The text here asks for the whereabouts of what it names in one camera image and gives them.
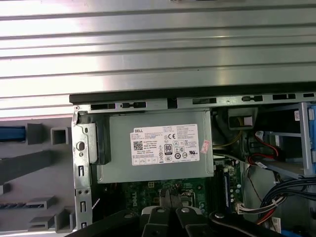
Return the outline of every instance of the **80 plus logo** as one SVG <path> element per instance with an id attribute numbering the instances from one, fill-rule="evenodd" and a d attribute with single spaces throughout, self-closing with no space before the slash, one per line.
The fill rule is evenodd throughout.
<path id="1" fill-rule="evenodd" d="M 164 145 L 164 154 L 166 156 L 172 155 L 172 145 L 171 144 Z"/>

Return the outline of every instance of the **red cable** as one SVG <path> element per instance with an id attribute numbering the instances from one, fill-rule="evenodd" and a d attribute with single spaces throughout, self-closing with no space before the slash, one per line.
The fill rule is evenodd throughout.
<path id="1" fill-rule="evenodd" d="M 251 155 L 252 157 L 253 156 L 260 156 L 260 157 L 265 157 L 265 158 L 269 158 L 269 159 L 273 159 L 273 156 L 272 155 L 266 155 L 266 154 L 261 154 L 261 153 L 254 153 Z"/>
<path id="2" fill-rule="evenodd" d="M 260 220 L 257 221 L 257 224 L 260 225 L 264 223 L 265 221 L 267 221 L 272 216 L 274 211 L 275 209 L 270 210 L 264 217 L 262 217 Z"/>
<path id="3" fill-rule="evenodd" d="M 264 141 L 262 141 L 261 139 L 259 139 L 259 137 L 256 136 L 255 134 L 255 138 L 258 142 L 260 142 L 261 144 L 265 145 L 265 146 L 268 146 L 270 147 L 271 149 L 273 149 L 275 152 L 276 152 L 276 156 L 278 157 L 278 151 L 277 151 L 277 148 L 275 148 L 274 146 L 268 144 L 268 143 L 265 143 Z"/>

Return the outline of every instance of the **connector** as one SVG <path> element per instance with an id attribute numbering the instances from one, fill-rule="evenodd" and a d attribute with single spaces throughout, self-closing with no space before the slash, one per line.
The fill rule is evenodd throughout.
<path id="1" fill-rule="evenodd" d="M 235 211 L 238 215 L 243 215 L 244 213 L 240 210 L 241 206 L 243 205 L 242 202 L 236 202 L 235 203 Z"/>

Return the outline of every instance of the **sticker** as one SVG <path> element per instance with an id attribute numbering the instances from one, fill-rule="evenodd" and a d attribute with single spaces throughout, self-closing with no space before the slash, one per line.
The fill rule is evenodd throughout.
<path id="1" fill-rule="evenodd" d="M 271 220 L 272 226 L 270 227 L 270 229 L 281 234 L 281 218 L 272 217 Z"/>
<path id="2" fill-rule="evenodd" d="M 263 141 L 263 134 L 264 131 L 256 131 L 255 136 L 259 138 L 261 141 Z"/>
<path id="3" fill-rule="evenodd" d="M 204 140 L 202 148 L 201 148 L 201 153 L 206 154 L 209 148 L 209 145 L 211 144 L 210 141 Z"/>
<path id="4" fill-rule="evenodd" d="M 295 121 L 299 121 L 300 120 L 300 112 L 298 110 L 294 111 L 294 119 L 295 119 Z"/>
<path id="5" fill-rule="evenodd" d="M 259 166 L 260 168 L 266 169 L 268 168 L 267 166 L 265 166 L 264 164 L 262 164 L 261 162 L 255 162 L 257 164 L 257 166 Z"/>
<path id="6" fill-rule="evenodd" d="M 135 128 L 130 143 L 132 165 L 199 161 L 196 124 Z"/>

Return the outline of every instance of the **blue plastic tab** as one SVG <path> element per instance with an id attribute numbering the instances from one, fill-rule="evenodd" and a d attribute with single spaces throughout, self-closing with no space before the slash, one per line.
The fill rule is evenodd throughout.
<path id="1" fill-rule="evenodd" d="M 25 127 L 0 127 L 0 142 L 22 142 L 26 139 Z"/>

